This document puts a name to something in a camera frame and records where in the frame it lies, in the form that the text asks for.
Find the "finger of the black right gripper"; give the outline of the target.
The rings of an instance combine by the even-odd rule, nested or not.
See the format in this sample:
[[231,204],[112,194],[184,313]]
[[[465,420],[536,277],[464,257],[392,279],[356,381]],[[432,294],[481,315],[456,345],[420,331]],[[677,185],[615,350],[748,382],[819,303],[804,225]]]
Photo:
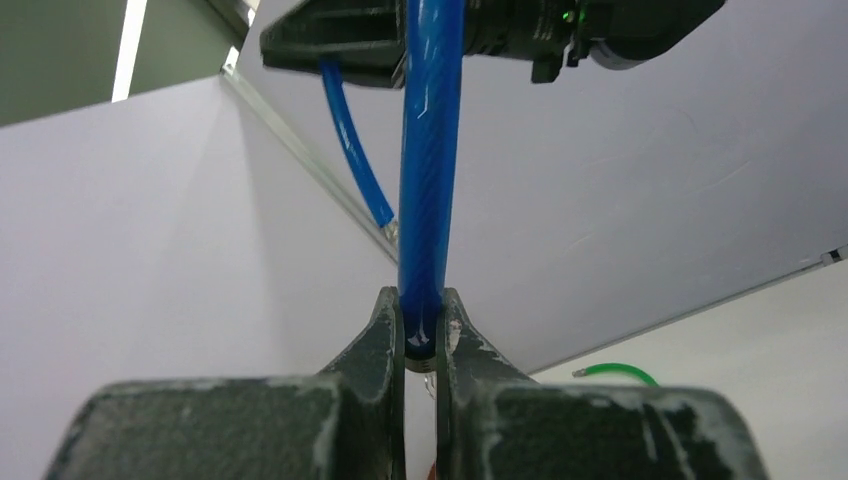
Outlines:
[[334,62],[348,83],[405,86],[404,6],[400,1],[301,1],[261,31],[265,67],[319,75]]

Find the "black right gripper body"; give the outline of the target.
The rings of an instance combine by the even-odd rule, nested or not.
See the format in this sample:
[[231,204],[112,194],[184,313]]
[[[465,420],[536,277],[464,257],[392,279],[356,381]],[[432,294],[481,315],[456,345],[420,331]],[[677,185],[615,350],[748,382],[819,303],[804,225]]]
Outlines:
[[552,83],[563,67],[578,19],[577,1],[468,1],[463,54],[529,62],[533,83]]

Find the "blue cable lock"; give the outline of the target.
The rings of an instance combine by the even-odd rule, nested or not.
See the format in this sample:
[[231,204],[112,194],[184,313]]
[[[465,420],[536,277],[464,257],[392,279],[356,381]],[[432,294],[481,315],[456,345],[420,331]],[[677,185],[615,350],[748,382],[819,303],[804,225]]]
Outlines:
[[435,369],[436,329],[450,235],[460,119],[464,46],[462,1],[408,1],[403,7],[369,1],[333,1],[321,14],[345,43],[396,34],[403,17],[406,87],[403,109],[398,229],[398,288],[407,330],[405,364],[416,373]]

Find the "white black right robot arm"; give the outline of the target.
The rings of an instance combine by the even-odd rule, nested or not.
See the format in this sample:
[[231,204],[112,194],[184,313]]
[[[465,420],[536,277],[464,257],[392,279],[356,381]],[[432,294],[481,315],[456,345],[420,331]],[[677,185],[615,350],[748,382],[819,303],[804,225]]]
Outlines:
[[260,35],[262,63],[357,86],[400,89],[412,53],[528,62],[534,84],[587,59],[627,70],[676,46],[721,1],[302,1]]

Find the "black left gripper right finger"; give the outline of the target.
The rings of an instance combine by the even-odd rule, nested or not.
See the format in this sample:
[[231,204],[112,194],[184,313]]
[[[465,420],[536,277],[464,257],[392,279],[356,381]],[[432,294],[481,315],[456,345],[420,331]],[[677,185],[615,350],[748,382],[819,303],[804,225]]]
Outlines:
[[437,326],[441,479],[765,479],[743,418],[697,388],[542,384],[471,323],[458,292]]

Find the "green cable lock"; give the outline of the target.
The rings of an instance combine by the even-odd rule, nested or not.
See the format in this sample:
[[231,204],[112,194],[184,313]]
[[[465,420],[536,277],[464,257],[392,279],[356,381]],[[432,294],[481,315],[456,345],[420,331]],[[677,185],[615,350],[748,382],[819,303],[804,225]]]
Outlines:
[[572,372],[572,377],[585,378],[589,376],[607,374],[627,376],[629,378],[636,379],[647,386],[659,386],[659,383],[654,379],[654,377],[646,371],[642,370],[641,368],[630,364],[616,362],[599,363],[578,370],[574,370]]

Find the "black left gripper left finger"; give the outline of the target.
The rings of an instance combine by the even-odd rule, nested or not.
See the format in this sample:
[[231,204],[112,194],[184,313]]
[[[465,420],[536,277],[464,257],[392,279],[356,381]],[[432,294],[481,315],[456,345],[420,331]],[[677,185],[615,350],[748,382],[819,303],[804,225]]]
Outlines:
[[49,479],[402,479],[398,292],[313,375],[107,385],[81,406]]

